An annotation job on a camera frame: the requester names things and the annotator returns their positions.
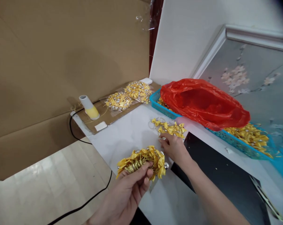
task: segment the black wire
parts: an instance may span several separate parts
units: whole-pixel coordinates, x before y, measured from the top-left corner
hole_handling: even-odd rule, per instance
[[[67,217],[68,215],[70,215],[70,214],[72,214],[72,213],[74,213],[74,212],[77,212],[77,211],[79,211],[80,209],[82,209],[84,206],[86,206],[86,205],[87,205],[91,200],[93,200],[98,194],[100,194],[102,191],[104,191],[104,190],[106,190],[106,189],[108,188],[108,185],[109,185],[110,180],[111,180],[111,176],[112,176],[112,171],[111,171],[111,173],[110,173],[110,178],[109,178],[109,181],[108,181],[107,186],[106,186],[104,189],[100,190],[98,193],[96,193],[96,194],[95,194],[91,199],[89,199],[84,205],[82,205],[81,207],[79,207],[79,208],[77,208],[77,209],[74,209],[74,210],[72,210],[72,211],[69,211],[69,212],[63,214],[62,216],[58,217],[58,218],[55,219],[54,221],[50,222],[48,225],[53,225],[53,224],[57,223],[58,221],[62,220],[64,217]]]
[[[84,142],[84,143],[86,143],[86,144],[91,144],[91,145],[92,145],[92,143],[85,142],[85,141],[82,141],[82,140],[80,140],[79,138],[77,138],[77,137],[74,135],[73,130],[72,130],[72,123],[71,123],[71,122],[72,122],[73,116],[76,115],[78,112],[80,112],[80,111],[82,111],[82,110],[84,110],[84,108],[83,108],[83,109],[80,109],[80,110],[77,111],[77,112],[75,112],[75,113],[70,117],[70,120],[69,120],[70,132],[72,133],[72,136],[73,136],[74,138],[76,138],[78,141],[81,141],[81,142]]]
[[[76,115],[78,112],[82,111],[83,109],[80,109],[79,111],[75,112],[75,113],[73,114],[73,116]],[[77,137],[74,135],[73,130],[72,130],[72,125],[71,125],[73,116],[72,116],[72,117],[70,118],[70,120],[69,120],[69,128],[70,128],[70,132],[72,133],[72,136],[73,136],[74,138],[76,138],[78,141],[81,141],[81,142],[84,142],[84,143],[87,143],[87,144],[91,144],[91,145],[92,145],[92,143],[82,141],[82,140],[80,140],[79,138],[77,138]],[[69,216],[70,214],[73,214],[74,212],[77,212],[77,211],[81,210],[81,209],[82,209],[84,206],[86,206],[91,200],[93,200],[98,194],[100,194],[102,191],[104,191],[104,190],[106,190],[106,189],[108,188],[108,185],[109,185],[110,180],[111,180],[111,176],[112,176],[112,171],[111,171],[111,173],[110,173],[110,178],[109,178],[109,181],[108,181],[107,186],[106,186],[104,189],[100,190],[98,193],[96,193],[96,194],[95,194],[91,199],[89,199],[84,205],[82,205],[81,207],[79,207],[79,208],[77,208],[77,209],[73,209],[72,211],[69,211],[69,212],[63,214],[62,216],[58,217],[58,218],[55,219],[54,221],[50,222],[48,225],[53,225],[53,224],[57,223],[58,221],[62,220],[64,217],[67,217],[67,216]]]

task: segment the cardboard sheet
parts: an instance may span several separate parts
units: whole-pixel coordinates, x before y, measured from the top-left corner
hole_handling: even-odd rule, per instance
[[[154,88],[155,91],[157,91],[161,86],[159,84],[156,84],[153,82],[151,86]],[[97,120],[91,120],[88,115],[85,113],[84,110],[78,112],[78,116],[81,118],[81,120],[85,123],[85,125],[90,129],[90,131],[93,134],[96,134],[100,131],[97,131],[95,126],[98,125],[101,122],[105,122],[108,126],[111,125],[113,122],[115,122],[117,119],[121,118],[122,116],[126,115],[127,113],[131,112],[138,106],[140,106],[142,103],[137,103],[135,105],[130,106],[128,109],[124,110],[123,112],[117,114],[116,116],[112,116],[110,114],[110,111],[107,110],[105,113],[107,107],[102,103],[102,102],[97,102],[94,104],[94,106],[97,108],[98,112],[100,115],[102,115],[99,119]]]
[[[80,95],[148,77],[137,16],[147,23],[148,0],[0,0],[0,180],[74,142]]]

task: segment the thread spool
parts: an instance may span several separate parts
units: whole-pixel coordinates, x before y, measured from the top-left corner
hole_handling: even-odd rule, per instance
[[[96,120],[100,117],[97,108],[92,104],[87,95],[81,95],[79,97],[79,100],[81,101],[85,109],[85,113],[89,116],[90,119]]]

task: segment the blue plastic basket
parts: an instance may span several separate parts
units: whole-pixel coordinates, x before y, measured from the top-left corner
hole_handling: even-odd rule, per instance
[[[181,117],[181,115],[174,113],[171,110],[168,110],[164,106],[157,103],[158,99],[160,98],[160,89],[150,96],[152,107],[158,110],[159,112],[165,114],[166,116],[170,117],[171,119],[176,119],[177,117]]]
[[[261,153],[260,151],[257,151],[255,148],[251,147],[250,145],[247,145],[245,142],[241,141],[240,139],[236,138],[232,134],[228,133],[225,130],[221,131],[212,131],[211,129],[208,129],[211,133],[214,133],[217,135],[219,138],[222,140],[226,141],[228,144],[232,145],[245,155],[249,156],[251,159],[260,159],[260,160],[270,160],[273,161],[270,157],[266,156],[265,154]],[[275,144],[272,140],[272,137],[267,135],[269,138],[268,141],[268,147],[266,152],[270,153],[271,155],[275,155],[277,153]]]

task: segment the tile floor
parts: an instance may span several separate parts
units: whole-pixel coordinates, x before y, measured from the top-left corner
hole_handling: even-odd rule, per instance
[[[110,168],[93,145],[77,141],[0,181],[0,225],[46,225],[106,187]],[[116,176],[112,173],[111,182]],[[98,208],[108,190],[57,224],[76,225]]]

